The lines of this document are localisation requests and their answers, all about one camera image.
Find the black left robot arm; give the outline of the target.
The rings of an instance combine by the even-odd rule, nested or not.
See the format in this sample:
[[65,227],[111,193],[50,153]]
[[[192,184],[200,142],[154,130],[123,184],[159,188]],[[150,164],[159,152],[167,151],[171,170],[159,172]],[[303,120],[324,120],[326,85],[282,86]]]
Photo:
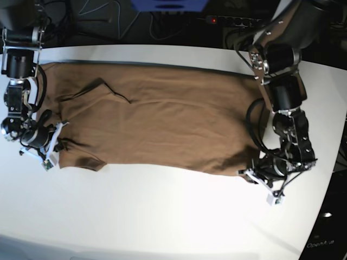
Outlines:
[[[309,122],[301,108],[307,93],[299,63],[301,51],[317,37],[337,4],[337,1],[281,1],[269,22],[241,36],[242,40],[254,38],[245,63],[253,71],[261,98],[249,106],[246,128],[264,157],[239,174],[248,182],[262,185],[270,205],[282,203],[284,188],[316,164]],[[267,148],[260,133],[254,130],[250,116],[257,105],[272,113],[279,148]]]

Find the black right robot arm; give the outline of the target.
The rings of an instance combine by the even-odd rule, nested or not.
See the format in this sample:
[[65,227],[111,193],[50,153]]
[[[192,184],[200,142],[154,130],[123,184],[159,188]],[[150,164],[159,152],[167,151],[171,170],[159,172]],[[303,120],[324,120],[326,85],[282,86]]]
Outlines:
[[35,158],[48,171],[58,163],[59,135],[68,121],[47,124],[53,115],[49,109],[33,119],[47,93],[47,76],[39,64],[47,23],[43,1],[1,1],[1,74],[9,79],[4,92],[8,114],[1,133],[7,141],[21,144],[21,155]]

